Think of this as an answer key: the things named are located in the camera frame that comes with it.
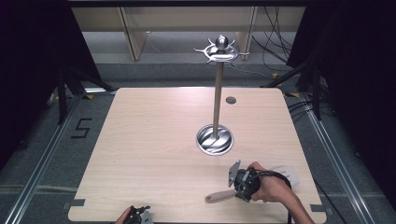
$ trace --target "wooden handle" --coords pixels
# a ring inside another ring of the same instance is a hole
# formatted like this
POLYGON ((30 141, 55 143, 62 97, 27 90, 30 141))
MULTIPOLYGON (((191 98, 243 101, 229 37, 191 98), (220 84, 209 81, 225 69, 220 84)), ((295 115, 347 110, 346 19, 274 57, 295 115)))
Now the wooden handle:
POLYGON ((235 196, 235 194, 236 194, 236 191, 233 189, 212 193, 205 197, 205 202, 218 203, 224 199, 228 199, 228 198, 235 196))

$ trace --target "hand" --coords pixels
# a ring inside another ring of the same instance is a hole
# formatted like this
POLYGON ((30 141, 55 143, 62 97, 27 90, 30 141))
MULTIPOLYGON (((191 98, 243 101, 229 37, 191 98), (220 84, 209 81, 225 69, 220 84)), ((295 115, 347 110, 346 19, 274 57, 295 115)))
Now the hand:
MULTIPOLYGON (((254 161, 248 168, 254 168, 257 171, 265 169, 254 161)), ((262 200, 263 202, 282 203, 291 213, 295 223, 311 224, 314 223, 312 218, 306 212, 303 204, 296 194, 286 185, 285 181, 275 176, 260 176, 261 185, 259 190, 251 195, 253 201, 262 200)))
POLYGON ((128 217, 130 211, 131 211, 131 207, 127 208, 114 224, 122 224, 125 221, 125 219, 128 217))
MULTIPOLYGON (((254 161, 248 168, 260 171, 266 171, 258 162, 254 161)), ((260 189, 251 195, 253 201, 262 200, 264 203, 284 203, 285 199, 291 197, 293 192, 285 181, 276 176, 260 176, 260 189)))

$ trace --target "metal pole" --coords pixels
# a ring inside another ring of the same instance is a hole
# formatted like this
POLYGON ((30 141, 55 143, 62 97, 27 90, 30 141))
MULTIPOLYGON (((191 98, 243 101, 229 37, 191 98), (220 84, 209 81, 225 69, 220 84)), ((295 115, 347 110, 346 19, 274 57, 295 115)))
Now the metal pole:
POLYGON ((217 62, 216 64, 216 86, 215 86, 215 110, 213 113, 213 134, 212 137, 218 139, 219 130, 219 114, 221 103, 221 81, 223 74, 224 63, 217 62))

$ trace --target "wooden table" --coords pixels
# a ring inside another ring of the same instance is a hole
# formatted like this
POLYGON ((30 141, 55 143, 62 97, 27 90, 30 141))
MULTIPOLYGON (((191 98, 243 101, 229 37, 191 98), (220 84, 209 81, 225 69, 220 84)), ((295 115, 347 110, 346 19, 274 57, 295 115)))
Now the wooden table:
POLYGON ((206 155, 196 134, 212 123, 214 88, 120 89, 85 171, 73 221, 114 221, 130 206, 149 205, 155 223, 285 223, 280 203, 231 198, 205 203, 208 194, 227 190, 228 169, 259 161, 266 168, 292 166, 300 178, 294 191, 317 222, 325 213, 285 100, 278 89, 223 88, 220 124, 231 130, 233 148, 206 155), (233 96, 236 104, 225 98, 233 96))

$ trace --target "aluminum rail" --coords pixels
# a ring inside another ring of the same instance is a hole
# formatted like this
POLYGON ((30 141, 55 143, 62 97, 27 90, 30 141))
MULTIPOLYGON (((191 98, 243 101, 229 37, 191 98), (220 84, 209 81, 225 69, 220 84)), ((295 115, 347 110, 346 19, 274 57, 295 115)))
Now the aluminum rail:
MULTIPOLYGON (((309 100, 309 97, 305 92, 302 92, 300 95, 302 97, 302 101, 309 100)), ((337 173, 338 178, 340 179, 340 182, 346 191, 346 195, 355 209, 359 220, 361 223, 374 224, 375 220, 369 211, 366 201, 364 201, 361 193, 358 190, 358 187, 356 186, 343 161, 338 155, 338 152, 335 149, 334 144, 327 134, 322 122, 316 119, 315 114, 310 110, 311 108, 308 105, 306 105, 305 108, 308 110, 308 117, 311 120, 311 123, 313 124, 315 131, 317 132, 318 137, 326 150, 332 166, 334 167, 334 170, 337 173)))

